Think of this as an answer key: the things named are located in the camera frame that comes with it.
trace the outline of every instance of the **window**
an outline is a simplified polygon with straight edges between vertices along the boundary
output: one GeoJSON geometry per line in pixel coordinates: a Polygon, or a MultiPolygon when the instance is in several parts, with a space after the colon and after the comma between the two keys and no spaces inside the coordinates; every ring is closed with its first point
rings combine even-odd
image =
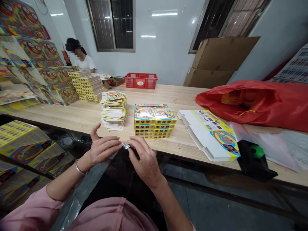
{"type": "Polygon", "coordinates": [[[248,36],[270,0],[206,0],[189,53],[195,54],[202,40],[248,36]]]}
{"type": "Polygon", "coordinates": [[[135,52],[135,0],[87,0],[97,51],[135,52]]]}

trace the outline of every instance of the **silver bracelet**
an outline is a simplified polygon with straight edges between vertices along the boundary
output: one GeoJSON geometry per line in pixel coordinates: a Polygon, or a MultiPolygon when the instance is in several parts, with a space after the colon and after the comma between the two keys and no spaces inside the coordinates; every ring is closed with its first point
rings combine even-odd
{"type": "Polygon", "coordinates": [[[79,159],[77,159],[77,160],[75,161],[75,167],[76,167],[77,171],[80,172],[82,175],[87,175],[87,174],[90,172],[90,170],[87,171],[86,173],[83,173],[82,171],[80,171],[80,169],[79,169],[78,166],[77,166],[77,161],[78,161],[78,160],[79,160],[79,159]]]}

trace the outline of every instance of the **wooden table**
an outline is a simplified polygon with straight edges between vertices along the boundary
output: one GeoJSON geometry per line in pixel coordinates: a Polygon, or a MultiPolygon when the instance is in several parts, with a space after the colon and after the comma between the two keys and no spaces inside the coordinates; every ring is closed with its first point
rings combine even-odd
{"type": "MultiPolygon", "coordinates": [[[[112,90],[124,92],[127,96],[128,116],[123,131],[109,131],[103,125],[98,130],[98,135],[116,135],[120,140],[126,141],[134,135],[134,104],[144,103],[166,103],[174,114],[178,110],[200,110],[203,109],[195,102],[198,93],[207,91],[203,88],[192,88],[170,85],[156,85],[155,90],[126,88],[125,85],[114,87],[112,90]]],[[[77,101],[68,107],[59,105],[40,105],[11,114],[14,117],[30,121],[48,124],[51,126],[68,129],[72,131],[89,134],[92,127],[101,122],[101,105],[94,102],[77,101]]],[[[269,131],[279,133],[283,129],[245,125],[255,131],[269,131]]],[[[169,139],[147,139],[148,144],[154,150],[170,153],[179,158],[200,161],[211,165],[240,170],[237,161],[234,162],[212,162],[200,151],[188,134],[183,122],[179,120],[169,139]]],[[[269,168],[276,171],[275,179],[288,183],[308,186],[308,171],[303,170],[296,173],[268,161],[269,168]]]]}

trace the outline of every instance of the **black hair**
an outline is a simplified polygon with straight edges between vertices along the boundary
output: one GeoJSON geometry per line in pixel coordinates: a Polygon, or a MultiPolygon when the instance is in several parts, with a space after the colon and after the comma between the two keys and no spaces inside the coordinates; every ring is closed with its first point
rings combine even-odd
{"type": "Polygon", "coordinates": [[[67,51],[75,52],[76,49],[81,49],[81,51],[86,55],[85,49],[80,45],[79,40],[68,38],[66,40],[65,48],[67,51]]]}

